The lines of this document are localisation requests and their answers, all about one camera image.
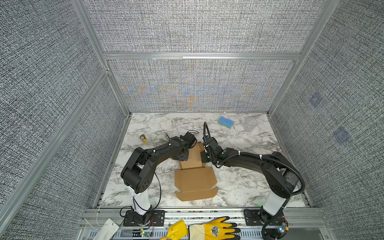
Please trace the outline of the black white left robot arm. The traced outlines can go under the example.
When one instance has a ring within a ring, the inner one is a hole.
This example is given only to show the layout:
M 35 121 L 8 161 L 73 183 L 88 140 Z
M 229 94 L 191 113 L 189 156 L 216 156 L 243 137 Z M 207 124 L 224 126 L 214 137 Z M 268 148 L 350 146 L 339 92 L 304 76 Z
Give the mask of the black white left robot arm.
M 156 175 L 157 166 L 165 160 L 183 162 L 188 160 L 189 150 L 197 143 L 195 134 L 189 130 L 183 136 L 169 138 L 168 142 L 151 149 L 136 148 L 121 172 L 121 178 L 132 194 L 134 219 L 141 224 L 150 220 L 151 206 L 148 188 Z

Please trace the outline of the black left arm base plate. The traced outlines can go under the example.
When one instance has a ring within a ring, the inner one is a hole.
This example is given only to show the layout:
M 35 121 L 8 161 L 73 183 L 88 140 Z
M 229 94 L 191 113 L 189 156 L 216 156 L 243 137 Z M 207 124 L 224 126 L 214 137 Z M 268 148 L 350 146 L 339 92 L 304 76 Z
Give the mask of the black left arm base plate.
M 154 210 L 140 215 L 133 211 L 127 211 L 124 215 L 123 226 L 124 227 L 163 227 L 165 221 L 165 211 Z

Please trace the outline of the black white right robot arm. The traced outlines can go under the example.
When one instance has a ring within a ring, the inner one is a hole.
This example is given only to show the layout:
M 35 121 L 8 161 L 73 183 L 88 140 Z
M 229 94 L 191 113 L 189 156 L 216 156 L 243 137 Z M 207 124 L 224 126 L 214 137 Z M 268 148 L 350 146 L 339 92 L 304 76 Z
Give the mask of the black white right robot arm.
M 305 190 L 305 181 L 299 171 L 280 152 L 270 155 L 257 155 L 238 151 L 233 148 L 223 149 L 215 138 L 203 137 L 204 151 L 202 161 L 210 162 L 216 168 L 237 167 L 256 171 L 264 175 L 270 187 L 270 193 L 258 212 L 259 221 L 266 223 L 283 216 L 279 213 L 290 198 Z

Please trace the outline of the brown cardboard box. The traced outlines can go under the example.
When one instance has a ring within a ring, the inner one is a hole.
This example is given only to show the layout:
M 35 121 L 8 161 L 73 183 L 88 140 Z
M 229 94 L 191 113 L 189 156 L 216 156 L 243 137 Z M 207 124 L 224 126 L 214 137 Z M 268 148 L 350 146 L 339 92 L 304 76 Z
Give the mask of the brown cardboard box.
M 204 152 L 203 144 L 196 143 L 188 152 L 188 160 L 180 162 L 175 171 L 175 195 L 182 202 L 211 199 L 219 191 L 213 168 L 202 163 Z

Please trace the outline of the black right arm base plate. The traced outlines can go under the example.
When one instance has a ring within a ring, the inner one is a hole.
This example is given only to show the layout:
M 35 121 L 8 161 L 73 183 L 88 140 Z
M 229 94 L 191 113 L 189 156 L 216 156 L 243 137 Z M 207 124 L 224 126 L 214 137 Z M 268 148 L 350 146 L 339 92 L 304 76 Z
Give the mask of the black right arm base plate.
M 247 226 L 263 226 L 267 221 L 269 221 L 273 215 L 270 215 L 263 208 L 260 209 L 245 209 L 243 211 L 244 219 Z M 277 216 L 270 225 L 271 226 L 280 226 L 282 224 L 287 224 L 287 220 L 283 213 Z

